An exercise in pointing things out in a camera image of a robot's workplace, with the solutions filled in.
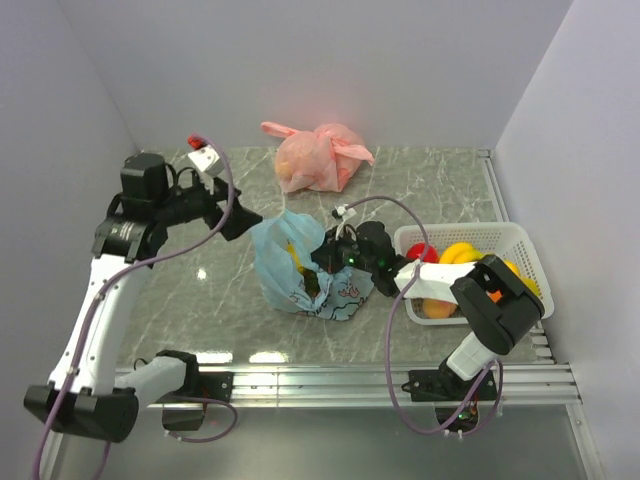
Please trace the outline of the blue plastic bag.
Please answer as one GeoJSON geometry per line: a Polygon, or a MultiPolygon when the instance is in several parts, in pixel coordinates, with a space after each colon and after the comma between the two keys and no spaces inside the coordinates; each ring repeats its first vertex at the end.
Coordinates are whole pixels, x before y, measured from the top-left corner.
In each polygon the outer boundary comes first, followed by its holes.
{"type": "Polygon", "coordinates": [[[324,320],[346,321],[374,290],[369,274],[346,267],[327,273],[311,259],[325,230],[313,217],[284,211],[249,230],[254,269],[270,307],[324,320]]]}

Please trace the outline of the fake pineapple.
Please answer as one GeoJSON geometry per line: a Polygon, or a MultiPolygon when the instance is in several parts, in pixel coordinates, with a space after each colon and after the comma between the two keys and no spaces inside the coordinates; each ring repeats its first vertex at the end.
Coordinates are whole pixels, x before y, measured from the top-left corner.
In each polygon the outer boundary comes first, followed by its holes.
{"type": "Polygon", "coordinates": [[[303,284],[305,293],[315,299],[321,291],[317,274],[309,269],[302,270],[303,284]]]}

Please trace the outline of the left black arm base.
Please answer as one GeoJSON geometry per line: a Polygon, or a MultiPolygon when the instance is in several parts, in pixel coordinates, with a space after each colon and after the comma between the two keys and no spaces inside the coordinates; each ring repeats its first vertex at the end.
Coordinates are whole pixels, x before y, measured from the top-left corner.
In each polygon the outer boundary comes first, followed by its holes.
{"type": "Polygon", "coordinates": [[[172,392],[165,395],[162,404],[162,425],[170,433],[197,432],[205,423],[206,414],[216,407],[208,402],[198,402],[206,398],[230,403],[234,374],[230,371],[209,372],[199,376],[194,390],[172,392]]]}

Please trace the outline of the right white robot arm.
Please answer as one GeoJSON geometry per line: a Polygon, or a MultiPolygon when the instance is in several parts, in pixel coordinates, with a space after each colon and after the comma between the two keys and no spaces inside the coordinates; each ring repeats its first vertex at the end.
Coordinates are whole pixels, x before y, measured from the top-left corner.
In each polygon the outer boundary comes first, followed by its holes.
{"type": "Polygon", "coordinates": [[[311,259],[330,274],[349,267],[366,272],[387,297],[438,300],[462,314],[471,333],[437,371],[419,382],[429,400],[466,397],[483,368],[507,355],[547,317],[547,303],[535,282],[521,277],[501,257],[459,250],[449,263],[412,260],[393,245],[379,221],[327,231],[311,259]]]}

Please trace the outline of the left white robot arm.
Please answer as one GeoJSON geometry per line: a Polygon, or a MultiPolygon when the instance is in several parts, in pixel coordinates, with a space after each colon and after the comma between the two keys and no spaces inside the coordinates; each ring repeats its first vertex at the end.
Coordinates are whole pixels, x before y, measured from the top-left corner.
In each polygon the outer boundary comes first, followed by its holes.
{"type": "Polygon", "coordinates": [[[201,390],[195,355],[159,352],[150,363],[118,376],[118,351],[131,312],[155,264],[169,228],[203,221],[227,241],[261,222],[239,202],[226,155],[211,146],[188,156],[190,186],[180,171],[155,153],[125,160],[121,190],[96,228],[87,292],[67,347],[44,385],[31,385],[25,408],[47,432],[123,442],[141,409],[172,395],[189,402],[201,390]]]}

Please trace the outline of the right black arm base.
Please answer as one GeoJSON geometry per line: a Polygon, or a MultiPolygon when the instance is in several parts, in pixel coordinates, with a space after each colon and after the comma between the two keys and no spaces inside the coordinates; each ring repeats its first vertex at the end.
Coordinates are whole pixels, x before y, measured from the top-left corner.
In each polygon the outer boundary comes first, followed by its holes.
{"type": "Polygon", "coordinates": [[[410,370],[408,381],[401,389],[413,403],[450,403],[436,406],[435,419],[443,431],[459,438],[469,435],[493,418],[500,407],[503,393],[503,373],[498,378],[491,369],[471,380],[461,380],[446,369],[410,370]]]}

